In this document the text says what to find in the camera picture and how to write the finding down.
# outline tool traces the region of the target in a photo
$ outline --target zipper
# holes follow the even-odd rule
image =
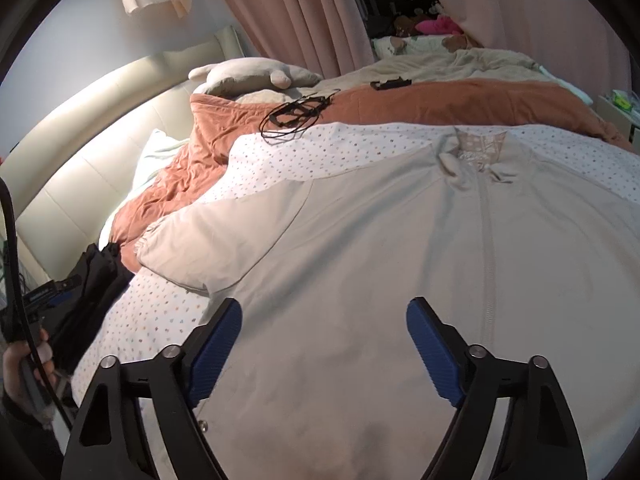
[[[484,257],[484,290],[482,292],[482,329],[480,343],[489,350],[494,343],[495,322],[495,251],[494,234],[491,226],[491,213],[489,211],[489,195],[486,187],[486,178],[481,171],[477,171],[478,195],[480,197],[480,222],[482,225],[482,256]]]

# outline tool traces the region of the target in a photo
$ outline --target white polka dot sheet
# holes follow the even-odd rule
[[[640,204],[640,157],[599,139],[551,126],[532,124],[458,126],[477,135],[507,131],[538,155],[596,181],[617,195]],[[247,196],[284,179],[310,180],[366,166],[423,148],[452,126],[390,123],[313,126],[291,142],[268,144],[259,134],[239,137],[222,179],[199,202]],[[122,362],[155,356],[168,344],[181,344],[200,322],[208,299],[142,269],[115,302],[100,332],[81,359],[72,380],[76,402],[82,397],[100,359],[113,354]]]

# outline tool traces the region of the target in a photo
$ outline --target metal screw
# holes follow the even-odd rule
[[[162,356],[170,359],[171,357],[176,357],[180,353],[180,347],[178,345],[169,345],[165,346],[162,349]]]
[[[103,357],[102,361],[100,361],[100,366],[102,368],[111,368],[116,364],[117,360],[118,358],[115,355],[107,355],[107,357]]]
[[[549,361],[542,357],[542,355],[536,355],[533,358],[533,364],[538,368],[546,368],[549,366]]]
[[[469,355],[476,359],[482,359],[483,357],[486,357],[486,348],[480,345],[471,345],[469,347]]]

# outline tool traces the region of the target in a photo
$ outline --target human hand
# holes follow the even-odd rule
[[[55,370],[55,366],[51,360],[53,350],[51,346],[49,346],[49,343],[47,343],[49,334],[42,328],[40,329],[40,339],[42,339],[42,342],[38,346],[38,355],[47,373],[49,382],[52,386],[55,386],[58,378],[53,373]],[[4,381],[4,390],[10,399],[22,409],[27,408],[29,402],[26,397],[26,392],[23,390],[22,381],[20,380],[20,361],[29,354],[29,345],[26,341],[15,341],[7,347],[2,356],[2,380]],[[44,386],[39,371],[35,370],[33,374]]]

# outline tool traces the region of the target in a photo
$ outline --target white wall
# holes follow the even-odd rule
[[[191,12],[178,19],[171,4],[127,16],[121,0],[62,0],[0,85],[0,156],[66,99],[140,57],[201,43],[228,24],[255,55],[224,0],[192,1]]]

